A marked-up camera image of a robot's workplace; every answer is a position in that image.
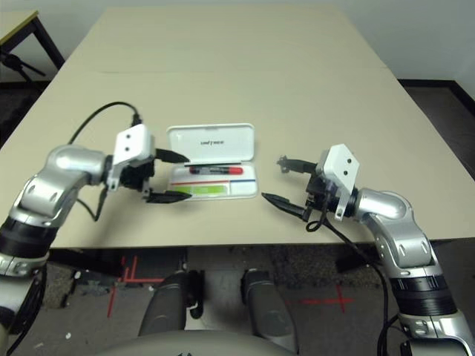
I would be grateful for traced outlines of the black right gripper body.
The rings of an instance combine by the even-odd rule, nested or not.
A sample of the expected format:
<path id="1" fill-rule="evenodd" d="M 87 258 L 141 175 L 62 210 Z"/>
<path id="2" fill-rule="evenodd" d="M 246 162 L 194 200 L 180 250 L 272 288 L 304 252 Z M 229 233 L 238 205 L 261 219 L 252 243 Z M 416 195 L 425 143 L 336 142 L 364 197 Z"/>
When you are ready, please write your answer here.
<path id="1" fill-rule="evenodd" d="M 309 219 L 314 210 L 322 212 L 324 207 L 327 212 L 335 213 L 338 207 L 338 187 L 332 181 L 325 179 L 321 174 L 316 173 L 315 166 L 307 166 L 306 172 L 310 174 L 306 192 L 306 218 Z"/>

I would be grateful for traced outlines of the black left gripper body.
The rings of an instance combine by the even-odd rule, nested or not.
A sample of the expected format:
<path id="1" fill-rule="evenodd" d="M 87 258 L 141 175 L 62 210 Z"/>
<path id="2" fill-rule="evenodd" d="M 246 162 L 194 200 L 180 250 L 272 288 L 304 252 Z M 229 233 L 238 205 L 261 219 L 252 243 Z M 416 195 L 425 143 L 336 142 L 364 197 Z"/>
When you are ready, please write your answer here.
<path id="1" fill-rule="evenodd" d="M 143 195 L 151 195 L 153 192 L 149 180 L 155 174 L 154 161 L 146 162 L 137 167 L 128 166 L 123 168 L 120 175 L 120 185 Z"/>

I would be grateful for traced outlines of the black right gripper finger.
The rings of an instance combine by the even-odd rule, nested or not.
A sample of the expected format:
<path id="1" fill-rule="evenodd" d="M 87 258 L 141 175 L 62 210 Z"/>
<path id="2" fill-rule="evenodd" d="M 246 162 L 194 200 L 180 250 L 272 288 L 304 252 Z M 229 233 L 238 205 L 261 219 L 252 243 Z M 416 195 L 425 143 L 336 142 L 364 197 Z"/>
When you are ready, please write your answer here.
<path id="1" fill-rule="evenodd" d="M 315 171 L 316 164 L 301 159 L 288 159 L 286 161 L 286 168 L 289 171 L 294 171 L 301 174 L 312 174 Z"/>
<path id="2" fill-rule="evenodd" d="M 307 222 L 309 219 L 309 212 L 306 208 L 291 203 L 287 198 L 278 196 L 276 194 L 262 193 L 261 196 L 277 209 L 284 211 L 287 214 L 298 217 Z"/>

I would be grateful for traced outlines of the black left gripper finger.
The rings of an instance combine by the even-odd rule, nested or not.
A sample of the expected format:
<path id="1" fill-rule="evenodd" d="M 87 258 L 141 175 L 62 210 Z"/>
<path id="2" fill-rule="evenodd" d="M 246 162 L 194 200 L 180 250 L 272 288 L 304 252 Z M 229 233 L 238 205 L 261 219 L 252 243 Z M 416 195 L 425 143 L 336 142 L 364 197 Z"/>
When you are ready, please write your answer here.
<path id="1" fill-rule="evenodd" d="M 165 191 L 162 193 L 151 192 L 145 198 L 145 201 L 151 204 L 170 204 L 174 202 L 187 200 L 188 198 L 189 198 L 188 193 L 183 193 L 180 191 Z"/>
<path id="2" fill-rule="evenodd" d="M 167 163 L 187 163 L 189 158 L 174 151 L 166 149 L 155 149 L 155 159 Z"/>

